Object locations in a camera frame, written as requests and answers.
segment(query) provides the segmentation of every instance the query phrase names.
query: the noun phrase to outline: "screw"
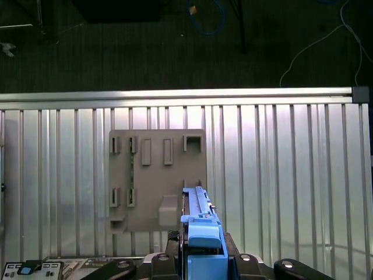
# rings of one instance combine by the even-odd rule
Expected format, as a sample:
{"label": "screw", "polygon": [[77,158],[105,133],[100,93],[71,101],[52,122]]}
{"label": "screw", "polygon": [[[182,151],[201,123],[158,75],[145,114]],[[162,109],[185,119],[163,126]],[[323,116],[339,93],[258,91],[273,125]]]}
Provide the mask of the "screw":
{"label": "screw", "polygon": [[160,261],[167,261],[168,260],[168,256],[167,255],[160,255],[159,256],[159,260]]}
{"label": "screw", "polygon": [[126,267],[129,267],[129,264],[128,264],[128,262],[126,262],[126,261],[121,261],[121,262],[118,264],[118,267],[119,267],[119,268],[126,268]]}
{"label": "screw", "polygon": [[283,261],[281,262],[281,264],[285,266],[286,268],[293,268],[293,264],[289,261]]}
{"label": "screw", "polygon": [[250,260],[250,256],[249,255],[241,255],[241,258],[244,261],[249,261]]}

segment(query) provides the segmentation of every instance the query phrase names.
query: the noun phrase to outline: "corrugated metal wall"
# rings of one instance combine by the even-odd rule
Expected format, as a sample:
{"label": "corrugated metal wall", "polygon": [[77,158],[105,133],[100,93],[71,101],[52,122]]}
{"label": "corrugated metal wall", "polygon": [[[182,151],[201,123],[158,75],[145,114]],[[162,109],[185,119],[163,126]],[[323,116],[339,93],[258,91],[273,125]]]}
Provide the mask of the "corrugated metal wall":
{"label": "corrugated metal wall", "polygon": [[4,261],[164,250],[166,233],[106,231],[108,133],[204,128],[209,196],[242,252],[336,279],[372,267],[367,105],[9,110],[1,122]]}

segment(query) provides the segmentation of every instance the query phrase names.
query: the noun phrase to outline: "metal panel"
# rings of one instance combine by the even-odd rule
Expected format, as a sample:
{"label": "metal panel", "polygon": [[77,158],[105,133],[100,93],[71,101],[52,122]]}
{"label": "metal panel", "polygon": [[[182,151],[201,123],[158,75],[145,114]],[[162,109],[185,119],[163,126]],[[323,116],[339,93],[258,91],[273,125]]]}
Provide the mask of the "metal panel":
{"label": "metal panel", "polygon": [[39,205],[39,166],[38,166],[38,111],[25,111],[23,113],[23,259],[39,257],[41,248]]}
{"label": "metal panel", "polygon": [[3,95],[3,261],[163,251],[167,232],[106,230],[108,133],[204,128],[207,190],[239,250],[268,265],[298,258],[337,279],[366,279],[373,266],[368,107],[349,104],[350,93]]}
{"label": "metal panel", "polygon": [[5,198],[5,240],[4,262],[22,260],[23,258],[23,215],[21,215],[21,163],[20,132],[21,119],[19,111],[5,112],[5,149],[4,149],[4,182],[7,186]]}
{"label": "metal panel", "polygon": [[93,176],[93,111],[83,109],[77,114],[79,254],[92,256],[96,246],[94,197],[97,196]]}
{"label": "metal panel", "polygon": [[61,110],[57,130],[59,142],[57,143],[57,191],[59,201],[58,231],[61,235],[61,247],[59,252],[62,256],[74,256],[79,252],[78,205],[76,203],[76,112],[74,110]]}

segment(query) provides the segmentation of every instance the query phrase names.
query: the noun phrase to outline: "black carpet floor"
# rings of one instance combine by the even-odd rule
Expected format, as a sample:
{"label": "black carpet floor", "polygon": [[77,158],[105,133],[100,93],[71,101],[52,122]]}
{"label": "black carpet floor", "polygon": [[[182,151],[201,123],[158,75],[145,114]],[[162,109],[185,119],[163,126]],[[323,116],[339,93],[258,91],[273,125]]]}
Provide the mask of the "black carpet floor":
{"label": "black carpet floor", "polygon": [[[25,22],[9,1],[0,0],[0,23]],[[0,52],[0,92],[276,88],[300,50],[341,24],[342,1],[243,1],[246,54],[228,0],[221,0],[226,24],[214,36],[194,28],[184,0],[170,0],[156,23],[90,25],[69,1],[44,0],[45,23],[59,43],[44,43],[32,28],[0,30],[0,42],[16,46],[13,58]],[[24,2],[35,15],[33,3]],[[193,3],[203,28],[219,25],[213,1]],[[373,57],[373,2],[351,0],[344,14]],[[352,86],[359,59],[359,45],[340,28],[298,57],[283,86]],[[358,83],[372,85],[372,77],[373,63],[363,55]]]}

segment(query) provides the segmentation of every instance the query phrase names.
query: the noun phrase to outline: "blue cable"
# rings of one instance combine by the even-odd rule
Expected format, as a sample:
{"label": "blue cable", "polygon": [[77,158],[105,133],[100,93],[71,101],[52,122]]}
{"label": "blue cable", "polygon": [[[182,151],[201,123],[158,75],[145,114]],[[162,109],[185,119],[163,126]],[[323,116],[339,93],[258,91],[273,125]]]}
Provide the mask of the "blue cable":
{"label": "blue cable", "polygon": [[195,26],[195,28],[196,28],[199,32],[201,32],[202,34],[204,34],[204,35],[214,35],[214,34],[220,32],[220,31],[223,29],[224,24],[226,23],[226,11],[225,11],[224,8],[222,7],[222,5],[218,2],[218,0],[214,0],[214,2],[215,2],[215,4],[216,4],[216,6],[218,6],[218,8],[221,10],[221,14],[223,15],[223,18],[222,18],[222,20],[221,20],[220,26],[219,26],[216,30],[214,30],[214,31],[212,31],[212,32],[206,32],[206,31],[203,31],[203,30],[202,30],[202,28],[197,24],[197,22],[196,22],[194,16],[190,13],[189,9],[190,9],[190,7],[191,7],[191,0],[187,0],[187,4],[188,4],[188,13],[189,13],[189,15],[190,15],[190,17],[191,17],[191,21],[192,21],[193,25]]}

